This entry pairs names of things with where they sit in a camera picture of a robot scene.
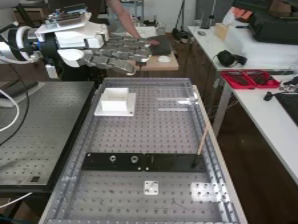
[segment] white table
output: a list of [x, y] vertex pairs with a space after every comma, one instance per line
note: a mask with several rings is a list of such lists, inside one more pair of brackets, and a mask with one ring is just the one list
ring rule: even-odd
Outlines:
[[[290, 81], [293, 77], [294, 75], [274, 76], [278, 81], [284, 82]], [[236, 90], [225, 82], [213, 130], [217, 135], [233, 93], [298, 184], [298, 126], [276, 97], [270, 101], [264, 100], [268, 91], [281, 92], [278, 89]]]
[[[189, 26], [189, 31], [199, 43], [199, 45], [203, 48], [203, 51], [207, 55], [207, 57], [209, 58], [216, 71], [217, 71], [217, 78], [215, 80], [215, 84], [213, 84], [213, 92], [212, 92], [212, 96], [211, 96], [211, 101], [209, 101], [209, 109], [208, 109], [208, 114], [212, 114], [212, 109], [213, 109], [213, 105], [215, 105], [215, 99], [216, 99], [216, 95], [217, 95], [217, 90], [219, 90], [219, 83], [221, 81], [221, 76], [220, 76], [220, 72], [225, 71], [225, 70], [231, 70], [231, 69], [237, 69], [237, 70], [248, 70], [248, 69], [261, 69], [261, 70], [268, 70], [268, 71], [288, 71], [290, 66], [289, 64], [285, 65], [276, 65], [276, 64], [266, 64], [264, 63], [262, 66], [260, 66], [260, 62], [258, 65], [254, 64], [248, 64], [245, 66], [237, 64], [233, 68], [228, 68], [224, 67], [217, 59], [217, 57], [215, 58], [215, 56], [224, 50], [228, 50], [233, 53], [233, 49], [229, 48], [229, 46], [225, 44], [225, 41], [223, 41], [220, 39], [220, 37], [216, 35], [215, 33], [215, 27], [212, 27], [211, 29], [200, 29], [196, 26]], [[199, 35], [197, 31], [204, 31], [207, 33], [205, 36]]]
[[[199, 45], [201, 46], [207, 57], [212, 61], [212, 64], [217, 70], [219, 76], [215, 80], [215, 84], [220, 83], [221, 76], [220, 72], [224, 70], [229, 70], [231, 68], [224, 67], [217, 58], [215, 56], [219, 54], [220, 51], [229, 49], [225, 42], [216, 36], [215, 28], [212, 27], [209, 30], [201, 30], [207, 33], [207, 36], [200, 36], [197, 31], [200, 30], [199, 27], [189, 27], [189, 31], [196, 38]], [[274, 65], [274, 64], [264, 64], [262, 67], [253, 66], [253, 65], [237, 65], [233, 69], [242, 70], [242, 69], [262, 69], [262, 70], [289, 70], [290, 65], [285, 64]], [[293, 79], [293, 75], [286, 76], [274, 76], [274, 78], [280, 81], [288, 81]], [[224, 91], [221, 95], [219, 110], [215, 118], [213, 123], [213, 130], [215, 134], [219, 135], [223, 120], [225, 117], [225, 112], [229, 105], [231, 95], [232, 93], [236, 95], [242, 107], [245, 108], [260, 132], [262, 133], [272, 149], [274, 150], [284, 166], [286, 167], [294, 181], [298, 184], [298, 126], [296, 125], [294, 121], [292, 120], [290, 116], [288, 115], [285, 109], [282, 108], [280, 102], [277, 101], [276, 97], [272, 99], [270, 102], [264, 100], [264, 96], [266, 95], [268, 91], [278, 92], [278, 90], [235, 90], [231, 88], [229, 84], [224, 82]], [[217, 94], [217, 85], [213, 85], [215, 91], [212, 94], [212, 100], [209, 104], [209, 111], [213, 108], [215, 104], [215, 97]]]

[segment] cable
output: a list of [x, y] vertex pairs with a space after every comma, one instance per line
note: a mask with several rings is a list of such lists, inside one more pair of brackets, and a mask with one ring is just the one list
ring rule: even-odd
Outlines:
[[11, 219], [11, 218], [2, 217], [2, 216], [0, 216], [0, 220], [4, 220], [10, 223], [31, 224], [31, 222], [28, 222], [28, 221], [19, 220], [19, 219]]
[[232, 103], [231, 103], [231, 105], [227, 107], [227, 110], [229, 110], [233, 106], [236, 106], [237, 104], [240, 103], [240, 101], [233, 101]]
[[6, 58], [3, 56], [0, 56], [0, 60], [6, 63], [10, 63], [10, 64], [19, 64], [19, 65], [26, 65], [26, 64], [32, 64], [34, 61], [16, 61], [16, 60], [12, 60], [10, 58]]
[[16, 101], [14, 100], [14, 98], [2, 89], [0, 89], [0, 93], [11, 100], [12, 104], [16, 106], [16, 116], [15, 116], [12, 122], [4, 128], [0, 128], [0, 132], [3, 132], [16, 123], [16, 120], [20, 116], [20, 107], [19, 107], [19, 104], [16, 103]]
[[7, 206], [10, 206], [11, 204], [16, 203], [18, 201], [23, 200], [24, 198], [27, 198], [30, 195], [32, 195], [32, 192], [23, 195], [20, 198], [15, 199], [14, 201], [8, 202], [7, 204], [2, 205], [0, 208], [6, 208]]
[[30, 111], [30, 107], [31, 107], [31, 101], [30, 101], [30, 94], [28, 94], [28, 89], [27, 89], [27, 86], [26, 86], [26, 83], [24, 83], [24, 80], [18, 72], [18, 70], [14, 68], [12, 65], [10, 65], [12, 70], [15, 71], [16, 75], [19, 76], [19, 79], [23, 83], [23, 86], [24, 86], [24, 90], [26, 90], [26, 96], [27, 96], [27, 108], [26, 108], [26, 114], [24, 114], [24, 117], [22, 119], [22, 122], [20, 122], [20, 125], [19, 127], [16, 128], [15, 132], [8, 136], [8, 138], [0, 143], [0, 147], [11, 140], [11, 138], [16, 135], [16, 133], [19, 132], [19, 130], [22, 129], [22, 126], [26, 122], [26, 118], [27, 118], [27, 115], [28, 115], [28, 111]]

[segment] monitor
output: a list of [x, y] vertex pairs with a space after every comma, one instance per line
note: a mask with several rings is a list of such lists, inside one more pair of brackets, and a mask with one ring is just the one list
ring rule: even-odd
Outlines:
[[273, 0], [235, 0], [233, 6], [241, 9], [256, 11], [268, 11]]

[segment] red object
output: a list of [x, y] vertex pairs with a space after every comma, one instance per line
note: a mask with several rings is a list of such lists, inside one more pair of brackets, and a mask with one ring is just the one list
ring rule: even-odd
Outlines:
[[272, 75], [262, 70], [248, 70], [244, 72], [245, 75], [253, 80], [256, 83], [256, 87], [260, 89], [276, 89], [280, 88], [281, 83], [272, 77]]
[[261, 70], [228, 70], [221, 72], [221, 75], [233, 89], [276, 89], [281, 84], [268, 72]]
[[227, 80], [227, 82], [231, 84], [233, 89], [254, 89], [256, 83], [254, 81], [244, 74], [241, 71], [224, 71], [221, 72], [221, 76]]

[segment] floor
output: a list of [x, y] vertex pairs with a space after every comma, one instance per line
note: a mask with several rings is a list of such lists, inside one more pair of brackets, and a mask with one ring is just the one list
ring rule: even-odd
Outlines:
[[[180, 71], [155, 72], [151, 77], [191, 78], [207, 99], [215, 69], [195, 45], [184, 70], [188, 45], [175, 42], [173, 45], [179, 54]], [[15, 67], [24, 79], [48, 80], [43, 64]], [[0, 65], [0, 81], [15, 78], [10, 66]], [[298, 224], [298, 186], [240, 104], [227, 113], [219, 143], [249, 223]]]

